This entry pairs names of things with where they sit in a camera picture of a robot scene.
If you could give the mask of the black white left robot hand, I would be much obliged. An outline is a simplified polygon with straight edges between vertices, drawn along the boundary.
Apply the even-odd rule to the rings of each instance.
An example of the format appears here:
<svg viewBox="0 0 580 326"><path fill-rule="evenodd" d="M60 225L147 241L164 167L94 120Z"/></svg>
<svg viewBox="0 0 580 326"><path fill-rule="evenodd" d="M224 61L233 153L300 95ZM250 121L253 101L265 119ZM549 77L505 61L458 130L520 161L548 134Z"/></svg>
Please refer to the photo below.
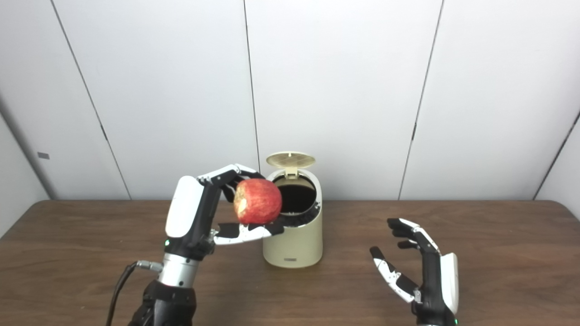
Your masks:
<svg viewBox="0 0 580 326"><path fill-rule="evenodd" d="M284 233L279 220L268 224L222 223L218 230L212 229L221 195L233 202L234 190L247 179L264 176L244 165L230 164L198 177L181 177L166 219L165 252L201 261L216 245L249 243Z"/></svg>

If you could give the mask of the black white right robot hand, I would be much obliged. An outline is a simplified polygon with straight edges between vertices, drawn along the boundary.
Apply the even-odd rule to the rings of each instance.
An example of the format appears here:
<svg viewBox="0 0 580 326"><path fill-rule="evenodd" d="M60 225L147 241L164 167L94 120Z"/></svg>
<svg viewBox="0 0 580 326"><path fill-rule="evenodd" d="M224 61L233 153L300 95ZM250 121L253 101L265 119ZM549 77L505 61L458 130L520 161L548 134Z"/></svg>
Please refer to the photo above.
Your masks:
<svg viewBox="0 0 580 326"><path fill-rule="evenodd" d="M459 307L458 258L442 254L431 236L412 221L390 217L387 224L394 237L402 238L400 249L419 250L422 258L422 283L412 281L373 246L373 262L391 290L410 305L418 326L457 326Z"/></svg>

